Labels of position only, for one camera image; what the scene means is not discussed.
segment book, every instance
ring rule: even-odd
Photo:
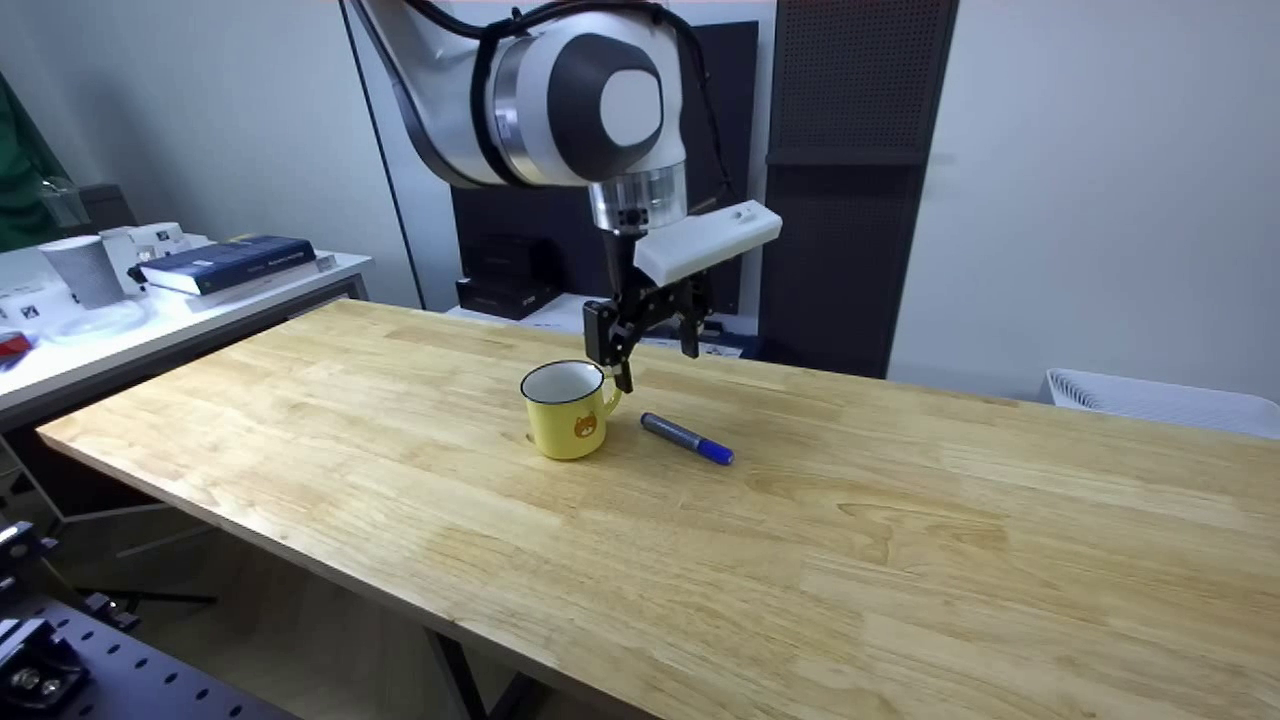
[[[288,270],[280,270],[279,273],[273,273],[264,278],[209,295],[191,295],[166,287],[151,286],[147,290],[147,297],[151,299],[151,305],[165,315],[195,315],[196,313],[212,310],[229,302],[248,300],[271,288],[319,275],[335,266],[338,266],[338,259],[334,258],[333,252],[316,252],[315,263],[297,265]]]
[[[141,268],[154,286],[210,295],[315,259],[316,251],[306,240],[256,236],[156,258]]]

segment blue book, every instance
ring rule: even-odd
[[[141,268],[154,286],[209,295],[315,259],[316,251],[306,240],[264,234],[156,258]]]

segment green cloth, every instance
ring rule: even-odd
[[[22,102],[0,77],[0,252],[58,240],[40,183],[67,177]]]

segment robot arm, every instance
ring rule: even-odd
[[[705,270],[724,258],[685,263],[660,284],[635,266],[646,233],[676,232],[687,215],[677,40],[692,37],[689,26],[635,0],[554,3],[485,28],[428,0],[353,0],[353,9],[436,176],[456,187],[588,188],[613,288],[584,309],[588,356],[630,392],[632,347],[672,316],[696,356],[698,325],[710,313]],[[712,135],[718,154],[714,126]],[[755,245],[777,232],[760,237]]]

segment yellow mug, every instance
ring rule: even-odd
[[[584,360],[559,360],[531,370],[520,392],[534,427],[534,445],[547,457],[576,460],[604,442],[604,420],[622,391],[604,398],[604,373]]]

